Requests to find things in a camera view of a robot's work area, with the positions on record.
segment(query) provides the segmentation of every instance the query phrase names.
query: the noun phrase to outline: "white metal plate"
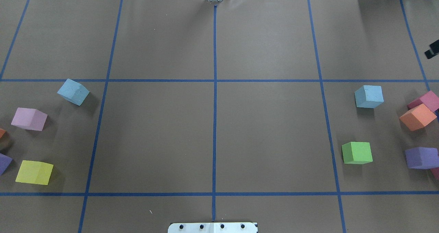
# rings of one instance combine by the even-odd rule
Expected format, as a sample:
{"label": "white metal plate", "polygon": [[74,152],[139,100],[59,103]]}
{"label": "white metal plate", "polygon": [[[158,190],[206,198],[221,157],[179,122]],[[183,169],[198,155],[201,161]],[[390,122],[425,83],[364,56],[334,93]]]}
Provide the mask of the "white metal plate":
{"label": "white metal plate", "polygon": [[257,225],[250,222],[173,223],[169,226],[168,233],[258,233]]}

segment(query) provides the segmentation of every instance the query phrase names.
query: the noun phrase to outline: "cube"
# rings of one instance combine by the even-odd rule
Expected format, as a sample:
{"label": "cube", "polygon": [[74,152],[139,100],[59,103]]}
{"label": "cube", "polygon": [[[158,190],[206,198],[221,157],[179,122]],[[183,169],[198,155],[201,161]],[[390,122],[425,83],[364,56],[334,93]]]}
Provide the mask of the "cube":
{"label": "cube", "polygon": [[12,158],[0,153],[0,175],[3,174],[11,162]]}
{"label": "cube", "polygon": [[375,108],[383,102],[381,86],[364,85],[355,92],[355,103],[358,108]]}
{"label": "cube", "polygon": [[65,100],[80,106],[89,94],[89,91],[80,83],[67,79],[58,90],[58,94],[64,97]]}
{"label": "cube", "polygon": [[11,125],[27,129],[42,131],[46,122],[47,114],[34,108],[17,108]]}
{"label": "cube", "polygon": [[373,161],[368,142],[349,142],[342,145],[345,164],[367,164]]}
{"label": "cube", "polygon": [[416,147],[406,150],[406,160],[410,169],[439,167],[439,154],[436,148]]}
{"label": "cube", "polygon": [[436,180],[439,180],[439,167],[438,168],[430,169],[430,171],[433,173],[433,175],[435,176]]}
{"label": "cube", "polygon": [[400,117],[400,120],[411,130],[415,131],[425,128],[430,122],[436,119],[436,115],[431,112],[425,104],[421,104],[407,111]]}
{"label": "cube", "polygon": [[0,128],[0,139],[4,136],[6,130]]}
{"label": "cube", "polygon": [[47,185],[53,167],[53,164],[23,160],[15,181],[18,183]]}
{"label": "cube", "polygon": [[439,97],[437,97],[433,91],[428,91],[427,93],[413,100],[413,102],[409,103],[407,107],[415,108],[421,104],[425,104],[425,106],[427,106],[427,108],[432,112],[437,111],[439,109]]}

